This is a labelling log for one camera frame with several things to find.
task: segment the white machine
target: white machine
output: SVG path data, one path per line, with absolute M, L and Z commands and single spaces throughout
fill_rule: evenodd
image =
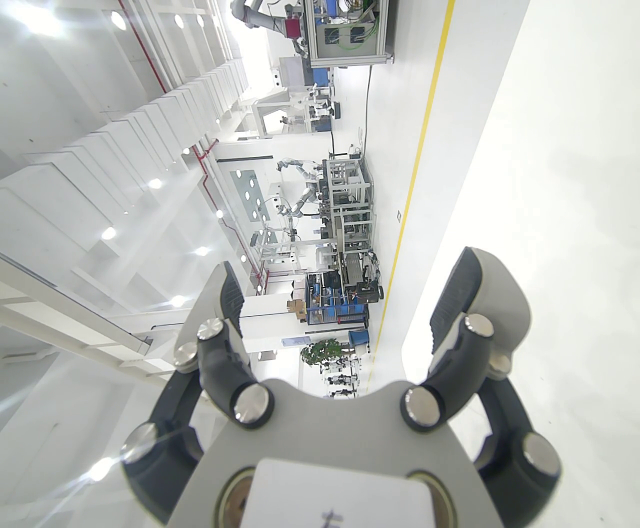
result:
M 231 12 L 250 28 L 277 31 L 294 43 L 311 68 L 386 63 L 388 0 L 298 0 L 286 17 L 259 11 L 262 0 L 233 0 Z
M 243 302 L 220 264 L 176 341 L 177 372 L 122 447 L 131 489 L 160 523 L 521 528 L 545 507 L 561 462 L 508 378 L 531 314 L 496 257 L 465 248 L 458 259 L 430 320 L 426 379 L 355 399 L 258 382 Z M 189 426 L 203 390 L 228 417 L 206 452 Z M 492 433 L 472 462 L 448 421 L 474 394 Z

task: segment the potted plant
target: potted plant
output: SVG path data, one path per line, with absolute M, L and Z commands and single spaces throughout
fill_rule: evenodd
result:
M 337 340 L 323 339 L 312 343 L 311 346 L 305 346 L 300 352 L 300 357 L 307 365 L 319 365 L 323 361 L 340 357 L 344 353 L 342 344 Z

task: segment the overhead light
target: overhead light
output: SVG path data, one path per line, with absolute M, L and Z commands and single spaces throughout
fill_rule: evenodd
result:
M 186 300 L 187 299 L 185 299 L 182 295 L 176 295 L 173 299 L 171 299 L 171 304 L 174 308 L 180 308 Z
M 115 24 L 116 28 L 121 29 L 122 31 L 127 29 L 127 24 L 122 18 L 122 15 L 117 11 L 111 12 L 111 21 Z
M 116 230 L 113 227 L 108 227 L 102 232 L 101 238 L 102 240 L 111 240 L 116 236 Z
M 115 463 L 116 461 L 111 457 L 102 458 L 91 466 L 91 469 L 86 475 L 93 482 L 100 482 L 109 474 L 109 470 L 115 465 Z
M 58 36 L 62 33 L 62 24 L 48 9 L 20 2 L 13 4 L 10 13 L 32 33 L 47 36 Z

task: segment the white ceiling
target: white ceiling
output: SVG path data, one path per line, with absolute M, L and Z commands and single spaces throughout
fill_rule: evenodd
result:
M 25 4 L 58 21 L 43 35 L 30 30 L 33 18 L 16 18 L 17 5 L 0 7 L 0 116 L 10 124 L 0 135 L 2 256 L 104 317 L 172 308 L 176 296 L 188 308 L 223 260 L 255 292 L 243 242 L 216 217 L 223 209 L 236 225 L 215 161 L 204 161 L 205 192 L 192 149 L 235 122 L 232 105 L 247 89 L 219 6 Z M 116 236 L 102 239 L 110 227 Z

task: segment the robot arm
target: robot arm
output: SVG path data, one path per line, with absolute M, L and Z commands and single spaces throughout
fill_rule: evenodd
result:
M 294 24 L 287 23 L 285 17 L 272 17 L 258 11 L 262 0 L 253 0 L 245 4 L 244 0 L 233 0 L 231 2 L 231 13 L 238 20 L 243 21 L 249 28 L 267 28 L 277 31 L 286 38 L 296 39 L 300 36 L 300 24 L 296 20 Z
M 131 488 L 160 522 L 239 527 L 244 514 L 255 513 L 252 494 L 264 498 L 259 474 L 265 461 L 303 473 L 324 466 L 358 472 L 361 479 L 362 472 L 371 479 L 393 477 L 397 485 L 417 480 L 428 487 L 429 515 L 438 528 L 521 528 L 545 507 L 560 478 L 560 460 L 533 430 L 507 378 L 529 328 L 529 307 L 493 255 L 466 248 L 451 273 L 431 318 L 435 366 L 423 383 L 396 381 L 342 401 L 304 394 L 280 380 L 256 381 L 242 359 L 242 296 L 229 269 L 214 271 L 218 278 L 207 284 L 179 336 L 179 370 L 122 449 Z M 204 454 L 188 426 L 201 387 L 229 417 Z M 474 464 L 447 421 L 475 393 L 492 434 Z M 336 449 L 336 431 L 341 445 L 357 448 Z M 313 505 L 331 508 L 318 500 Z M 280 516 L 291 509 L 277 506 L 276 517 L 259 511 L 257 525 L 296 525 L 282 524 Z M 433 518 L 426 525 L 434 525 Z
M 281 172 L 283 168 L 293 166 L 296 169 L 298 169 L 298 172 L 300 173 L 300 175 L 307 182 L 307 188 L 302 193 L 298 201 L 293 205 L 293 207 L 288 208 L 285 205 L 281 205 L 278 208 L 278 214 L 281 216 L 295 216 L 296 218 L 300 218 L 303 215 L 302 206 L 305 205 L 305 203 L 307 202 L 316 201 L 316 193 L 318 189 L 317 183 L 316 183 L 317 175 L 304 170 L 303 168 L 304 164 L 305 164 L 304 161 L 301 161 L 299 159 L 293 159 L 290 157 L 283 158 L 278 162 L 276 170 Z

